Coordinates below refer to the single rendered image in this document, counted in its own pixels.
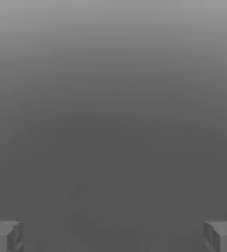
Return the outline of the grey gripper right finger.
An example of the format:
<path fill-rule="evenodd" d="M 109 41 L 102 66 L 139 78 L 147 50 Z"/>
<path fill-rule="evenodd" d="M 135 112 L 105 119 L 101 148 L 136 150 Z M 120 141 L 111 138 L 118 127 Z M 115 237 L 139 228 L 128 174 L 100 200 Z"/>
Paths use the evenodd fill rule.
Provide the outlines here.
<path fill-rule="evenodd" d="M 203 236 L 205 252 L 227 252 L 227 221 L 204 222 Z"/>

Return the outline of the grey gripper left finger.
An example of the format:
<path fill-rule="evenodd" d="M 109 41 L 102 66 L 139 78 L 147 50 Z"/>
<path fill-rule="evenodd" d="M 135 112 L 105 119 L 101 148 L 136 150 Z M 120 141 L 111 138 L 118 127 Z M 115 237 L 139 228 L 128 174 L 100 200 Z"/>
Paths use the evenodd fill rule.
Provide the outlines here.
<path fill-rule="evenodd" d="M 0 221 L 0 252 L 24 252 L 21 221 Z"/>

